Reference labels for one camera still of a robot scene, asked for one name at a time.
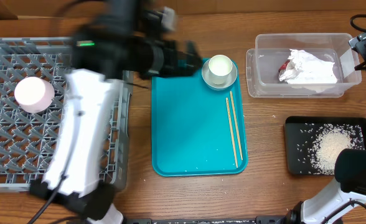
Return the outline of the white cup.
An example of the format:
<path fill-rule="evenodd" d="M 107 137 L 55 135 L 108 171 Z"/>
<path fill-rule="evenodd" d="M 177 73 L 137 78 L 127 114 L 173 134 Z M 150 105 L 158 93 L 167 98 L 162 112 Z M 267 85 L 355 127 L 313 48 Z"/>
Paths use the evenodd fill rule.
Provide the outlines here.
<path fill-rule="evenodd" d="M 225 83 L 232 69 L 233 63 L 226 55 L 215 55 L 209 60 L 210 78 L 216 85 Z"/>

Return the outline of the white napkin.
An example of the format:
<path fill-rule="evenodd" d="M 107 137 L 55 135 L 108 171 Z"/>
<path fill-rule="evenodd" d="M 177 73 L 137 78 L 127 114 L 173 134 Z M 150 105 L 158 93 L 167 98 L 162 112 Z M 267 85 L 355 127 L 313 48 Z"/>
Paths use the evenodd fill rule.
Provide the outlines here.
<path fill-rule="evenodd" d="M 338 78 L 334 75 L 334 62 L 321 60 L 305 50 L 291 49 L 290 60 L 286 71 L 283 73 L 283 81 L 290 85 L 298 85 L 296 88 L 321 93 L 327 90 L 324 84 L 336 84 Z"/>

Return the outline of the red snack wrapper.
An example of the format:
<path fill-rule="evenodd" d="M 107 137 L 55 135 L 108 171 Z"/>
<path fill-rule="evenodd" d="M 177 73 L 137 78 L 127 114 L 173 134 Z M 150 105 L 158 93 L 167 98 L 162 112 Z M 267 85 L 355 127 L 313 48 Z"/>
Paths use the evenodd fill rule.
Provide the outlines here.
<path fill-rule="evenodd" d="M 279 81 L 283 81 L 283 73 L 286 71 L 286 67 L 288 66 L 288 63 L 290 62 L 290 60 L 285 61 L 284 64 L 282 64 L 282 66 L 280 66 L 280 68 L 278 69 L 278 78 Z"/>

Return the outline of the pile of rice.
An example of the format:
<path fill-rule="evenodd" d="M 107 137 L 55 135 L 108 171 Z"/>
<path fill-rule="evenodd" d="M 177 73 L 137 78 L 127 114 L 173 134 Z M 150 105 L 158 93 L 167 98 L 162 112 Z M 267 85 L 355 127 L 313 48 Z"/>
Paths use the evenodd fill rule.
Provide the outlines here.
<path fill-rule="evenodd" d="M 338 155 L 344 149 L 364 150 L 364 136 L 359 125 L 304 123 L 299 126 L 299 140 L 294 151 L 299 154 L 301 175 L 333 175 Z"/>

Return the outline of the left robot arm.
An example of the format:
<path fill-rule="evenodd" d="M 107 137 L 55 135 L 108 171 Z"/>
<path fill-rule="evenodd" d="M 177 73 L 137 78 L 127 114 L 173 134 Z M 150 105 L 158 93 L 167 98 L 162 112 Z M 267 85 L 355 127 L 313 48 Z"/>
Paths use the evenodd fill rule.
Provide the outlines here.
<path fill-rule="evenodd" d="M 176 27 L 176 13 L 156 11 L 149 1 L 109 1 L 108 12 L 72 35 L 72 70 L 57 145 L 31 195 L 58 203 L 82 223 L 122 223 L 115 187 L 100 180 L 100 157 L 110 111 L 125 72 L 153 77 L 189 77 L 202 65 L 193 42 L 181 52 L 163 35 Z"/>

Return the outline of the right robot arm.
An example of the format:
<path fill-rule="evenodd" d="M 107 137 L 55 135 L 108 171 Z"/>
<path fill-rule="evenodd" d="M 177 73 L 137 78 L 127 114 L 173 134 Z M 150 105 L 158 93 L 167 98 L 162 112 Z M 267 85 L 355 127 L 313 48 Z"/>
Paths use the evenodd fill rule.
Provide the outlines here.
<path fill-rule="evenodd" d="M 366 29 L 349 41 L 364 61 L 355 66 L 366 71 Z M 356 206 L 366 209 L 366 150 L 344 149 L 337 158 L 334 178 L 316 196 L 299 202 L 278 223 L 335 223 Z"/>

